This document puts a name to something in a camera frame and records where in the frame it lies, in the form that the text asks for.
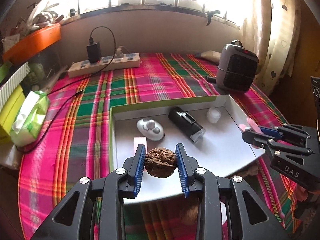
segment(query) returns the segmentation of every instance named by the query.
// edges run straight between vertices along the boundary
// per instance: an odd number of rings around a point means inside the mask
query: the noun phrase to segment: curtain
[[[300,31],[300,0],[251,0],[242,27],[246,49],[256,53],[254,83],[270,95],[279,79],[291,75]]]

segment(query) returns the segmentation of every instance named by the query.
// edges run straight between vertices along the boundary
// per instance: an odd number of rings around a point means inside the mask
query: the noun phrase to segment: walnut
[[[151,176],[167,178],[177,167],[176,155],[166,148],[155,148],[146,154],[144,166]]]

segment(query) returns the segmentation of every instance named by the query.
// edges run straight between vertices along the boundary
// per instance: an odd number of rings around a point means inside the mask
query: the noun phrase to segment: silver screw
[[[116,170],[116,173],[119,174],[119,175],[124,174],[125,173],[125,168],[118,168]]]
[[[252,131],[252,127],[251,126],[246,126],[246,128],[244,128],[245,131]]]
[[[233,177],[233,180],[234,180],[235,182],[241,182],[241,181],[242,181],[242,177],[236,175],[236,176]]]
[[[199,173],[199,174],[205,174],[206,169],[200,167],[200,168],[197,168],[197,169],[196,169],[196,172]]]
[[[81,179],[79,179],[79,182],[81,184],[86,184],[89,182],[89,178],[88,177],[82,177]]]

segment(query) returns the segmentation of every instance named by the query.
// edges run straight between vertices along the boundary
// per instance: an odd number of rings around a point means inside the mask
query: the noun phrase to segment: heart pattern
[[[288,45],[288,43],[287,43],[286,41],[282,40],[282,41],[281,41],[281,45],[282,45],[282,47],[285,48],[285,47]]]

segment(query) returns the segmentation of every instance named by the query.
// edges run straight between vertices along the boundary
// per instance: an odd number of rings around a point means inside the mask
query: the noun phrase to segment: black cable
[[[92,33],[93,33],[93,31],[94,31],[95,29],[98,29],[98,28],[106,28],[106,29],[108,29],[108,30],[111,32],[111,34],[112,34],[113,42],[114,42],[114,52],[113,52],[113,57],[112,57],[112,59],[110,60],[110,62],[109,62],[107,65],[105,65],[102,69],[98,70],[97,72],[92,73],[89,77],[84,77],[84,78],[80,78],[79,80],[73,81],[73,82],[71,82],[71,83],[69,83],[69,84],[67,84],[67,85],[65,85],[65,86],[63,86],[63,87],[61,87],[61,88],[59,88],[59,89],[56,89],[56,90],[54,90],[54,91],[51,91],[48,95],[50,95],[50,94],[52,94],[52,93],[55,93],[55,92],[57,92],[57,91],[60,91],[60,90],[66,88],[66,87],[68,87],[68,86],[70,86],[70,85],[72,85],[72,84],[74,84],[74,83],[77,83],[77,82],[79,82],[79,81],[85,80],[85,79],[87,79],[87,78],[91,78],[92,76],[94,76],[94,75],[100,73],[101,71],[103,71],[107,66],[109,66],[109,65],[111,64],[111,62],[113,61],[113,59],[114,59],[114,57],[115,57],[115,54],[116,54],[116,38],[115,38],[112,30],[110,30],[108,27],[98,26],[98,27],[95,27],[95,28],[91,31],[91,33],[90,33],[90,39],[89,39],[90,44],[93,44]],[[71,98],[76,97],[76,96],[82,94],[83,91],[84,91],[84,90],[80,90],[80,91],[76,92],[75,94],[73,94],[71,97],[69,97],[69,98],[62,104],[62,106],[59,108],[59,110],[56,112],[56,114],[55,114],[54,117],[52,118],[51,122],[50,122],[49,125],[48,125],[48,128],[45,130],[45,132],[44,132],[44,134],[42,135],[42,137],[38,140],[38,142],[37,142],[31,149],[25,151],[25,150],[19,149],[19,148],[16,146],[17,150],[20,151],[20,152],[22,152],[22,153],[30,153],[30,152],[32,152],[34,149],[36,149],[36,148],[38,147],[38,145],[39,145],[39,144],[42,142],[42,140],[44,139],[45,135],[46,135],[47,132],[49,131],[49,128],[51,127],[52,123],[53,123],[54,120],[57,118],[58,114],[60,113],[61,109],[65,106],[65,104],[66,104]]]
[[[79,82],[79,81],[85,80],[85,79],[87,79],[87,78],[91,78],[91,77],[93,77],[94,75],[96,75],[96,74],[100,73],[101,71],[103,71],[107,66],[109,66],[109,65],[111,64],[111,62],[112,62],[113,59],[115,58],[115,54],[116,54],[116,38],[115,38],[112,30],[110,30],[108,27],[98,26],[98,27],[95,27],[95,28],[91,31],[91,33],[90,33],[90,39],[89,39],[90,44],[93,43],[92,33],[93,33],[93,31],[94,31],[95,29],[98,29],[98,28],[106,28],[106,29],[108,29],[108,30],[111,32],[112,36],[113,36],[114,51],[113,51],[113,57],[112,57],[112,59],[110,60],[110,62],[109,62],[107,65],[105,65],[102,69],[98,70],[98,71],[95,72],[95,73],[92,73],[90,76],[84,77],[84,78],[80,78],[79,80],[73,81],[73,82],[71,82],[71,83],[69,83],[69,84],[67,84],[67,85],[65,85],[65,86],[63,86],[63,87],[61,87],[61,88],[58,88],[58,89],[56,89],[56,90],[54,90],[54,91],[51,91],[48,95],[51,95],[51,94],[53,94],[53,93],[55,93],[55,92],[57,92],[57,91],[60,91],[60,90],[66,88],[66,87],[68,87],[68,86],[70,86],[70,85],[72,85],[72,84],[74,84],[74,83],[77,83],[77,82]]]
[[[19,149],[17,146],[17,150],[22,152],[22,153],[30,153],[32,152],[34,149],[36,149],[38,147],[38,145],[42,142],[42,140],[44,139],[45,135],[47,134],[47,132],[49,131],[49,128],[51,127],[52,123],[54,122],[54,120],[57,118],[58,114],[61,112],[62,108],[65,106],[65,104],[72,98],[78,96],[78,95],[81,95],[83,93],[84,90],[80,90],[76,93],[74,93],[71,97],[69,97],[63,104],[62,106],[59,108],[59,110],[56,112],[56,114],[54,115],[54,117],[52,118],[51,122],[49,123],[48,125],[48,128],[45,130],[44,134],[42,135],[42,137],[37,141],[37,143],[29,150],[21,150]]]

